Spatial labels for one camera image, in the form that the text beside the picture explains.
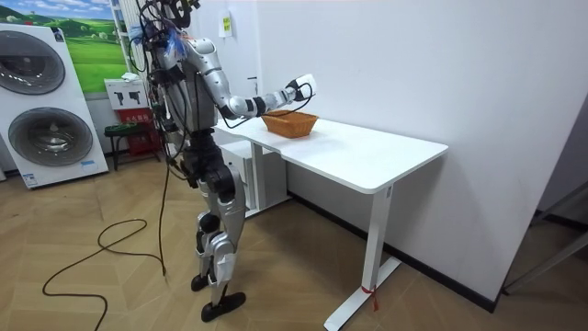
black stool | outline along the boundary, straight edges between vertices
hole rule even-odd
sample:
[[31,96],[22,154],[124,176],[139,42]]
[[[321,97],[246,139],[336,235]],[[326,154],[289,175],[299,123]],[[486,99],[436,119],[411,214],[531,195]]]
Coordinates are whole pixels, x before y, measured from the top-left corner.
[[[108,126],[104,129],[104,135],[106,137],[110,138],[110,147],[112,148],[112,159],[114,161],[114,170],[115,171],[119,170],[119,165],[131,163],[131,162],[135,162],[135,161],[146,160],[147,158],[151,158],[151,156],[150,156],[150,157],[146,157],[146,158],[142,158],[142,159],[136,159],[136,160],[126,161],[126,162],[119,162],[119,145],[120,145],[120,140],[122,138],[131,137],[131,136],[143,136],[143,137],[147,138],[147,141],[149,142],[150,146],[154,146],[153,139],[151,138],[152,131],[153,131],[153,128],[151,127],[151,123],[125,123],[125,124],[120,124],[120,125]],[[114,144],[115,137],[117,137],[116,148],[115,148],[115,144]],[[159,155],[157,154],[156,148],[152,148],[152,150],[150,152],[157,159],[157,162],[162,162],[162,160],[159,158]]]

green grass poster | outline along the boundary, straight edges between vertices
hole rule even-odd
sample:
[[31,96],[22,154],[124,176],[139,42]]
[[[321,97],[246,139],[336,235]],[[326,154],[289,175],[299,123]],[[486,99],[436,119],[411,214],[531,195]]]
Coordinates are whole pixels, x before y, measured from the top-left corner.
[[0,22],[62,29],[84,93],[127,71],[108,0],[0,0]]

wicker basket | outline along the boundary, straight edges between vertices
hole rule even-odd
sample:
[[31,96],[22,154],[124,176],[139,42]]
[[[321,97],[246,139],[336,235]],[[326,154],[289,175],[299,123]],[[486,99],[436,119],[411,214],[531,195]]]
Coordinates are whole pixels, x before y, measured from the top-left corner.
[[276,117],[276,115],[285,114],[288,111],[274,110],[268,112],[268,115],[262,116],[267,129],[286,138],[299,138],[309,135],[318,117],[298,111]]

white box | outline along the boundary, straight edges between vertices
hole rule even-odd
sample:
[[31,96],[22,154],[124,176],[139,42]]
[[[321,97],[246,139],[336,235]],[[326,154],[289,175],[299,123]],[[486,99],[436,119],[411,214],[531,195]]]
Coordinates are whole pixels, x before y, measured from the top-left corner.
[[[245,188],[245,205],[255,209],[254,166],[251,156],[251,143],[242,141],[220,146],[225,165],[232,164],[239,170]],[[283,201],[286,193],[286,162],[280,154],[264,150],[264,175],[266,182],[266,201],[271,206]]]
[[104,84],[114,110],[149,107],[142,80],[105,79]]

wooden floor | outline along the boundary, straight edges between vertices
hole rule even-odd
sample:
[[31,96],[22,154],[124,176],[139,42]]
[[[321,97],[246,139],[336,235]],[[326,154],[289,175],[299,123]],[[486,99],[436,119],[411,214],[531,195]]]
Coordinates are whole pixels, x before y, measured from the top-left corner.
[[[151,161],[117,173],[34,191],[10,178],[0,183],[0,330],[93,330],[102,302],[49,298],[43,282],[96,250],[106,226],[144,218],[147,229],[118,249],[157,252],[156,222],[164,167]],[[200,321],[209,290],[194,293],[196,191],[173,178],[164,215],[168,276],[157,261],[103,252],[59,276],[50,291],[101,293],[109,311],[101,330],[322,330],[329,314],[360,283],[365,242],[296,202],[247,221],[230,291],[245,291],[239,310]],[[107,235],[114,241],[136,225]],[[557,225],[533,228],[513,266],[520,274],[578,234]],[[347,330],[587,330],[588,254],[566,260],[488,314],[405,265],[378,290]]]

